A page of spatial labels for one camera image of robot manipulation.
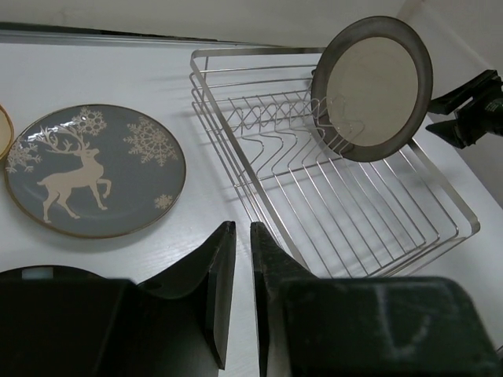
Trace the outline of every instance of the black mount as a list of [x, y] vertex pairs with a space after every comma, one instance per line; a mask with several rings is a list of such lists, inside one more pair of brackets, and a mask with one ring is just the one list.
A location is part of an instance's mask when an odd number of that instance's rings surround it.
[[497, 71], [486, 70], [474, 79], [431, 101], [428, 111], [456, 119], [433, 123], [426, 129], [456, 148], [473, 145], [485, 133], [503, 136], [503, 93]]
[[251, 224], [262, 377], [491, 375], [499, 361], [459, 285], [318, 279]]
[[35, 267], [0, 274], [0, 371], [216, 377], [226, 363], [235, 257], [228, 221], [138, 286], [65, 266], [49, 266], [52, 279], [27, 280]]

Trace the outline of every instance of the plate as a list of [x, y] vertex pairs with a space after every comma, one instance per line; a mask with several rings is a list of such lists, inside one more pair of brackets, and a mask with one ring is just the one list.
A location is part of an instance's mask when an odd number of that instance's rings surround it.
[[88, 104], [41, 118], [13, 143], [6, 184], [31, 218], [85, 238], [128, 234], [165, 215], [185, 182], [173, 135], [151, 117]]
[[14, 139], [14, 128], [7, 111], [0, 105], [0, 159], [6, 156]]
[[323, 141], [344, 158], [384, 159], [407, 144], [426, 116], [430, 56], [400, 20], [375, 16], [337, 35], [316, 67], [311, 104]]

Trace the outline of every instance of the yellow plate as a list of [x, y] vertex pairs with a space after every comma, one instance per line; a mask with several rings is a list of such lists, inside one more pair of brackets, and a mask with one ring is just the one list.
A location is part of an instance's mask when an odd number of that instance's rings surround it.
[[9, 151], [14, 139], [14, 127], [6, 110], [0, 105], [0, 159]]

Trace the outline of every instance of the white wall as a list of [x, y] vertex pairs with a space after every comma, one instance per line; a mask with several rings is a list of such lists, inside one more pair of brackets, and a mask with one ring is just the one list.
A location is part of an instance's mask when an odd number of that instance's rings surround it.
[[289, 46], [326, 46], [350, 23], [405, 0], [1, 0], [0, 22]]
[[[430, 51], [435, 96], [488, 68], [503, 75], [501, 0], [428, 0], [409, 23]], [[459, 154], [503, 207], [503, 138], [486, 135]]]

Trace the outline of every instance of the wire dish rack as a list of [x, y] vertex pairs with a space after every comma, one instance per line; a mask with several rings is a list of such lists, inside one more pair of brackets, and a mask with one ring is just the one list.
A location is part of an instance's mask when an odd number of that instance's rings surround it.
[[[299, 263], [330, 277], [410, 273], [478, 232], [473, 211], [415, 141], [375, 163], [327, 147], [310, 99], [322, 51], [192, 55], [194, 110], [251, 221], [266, 223]], [[336, 127], [351, 140], [365, 125]]]

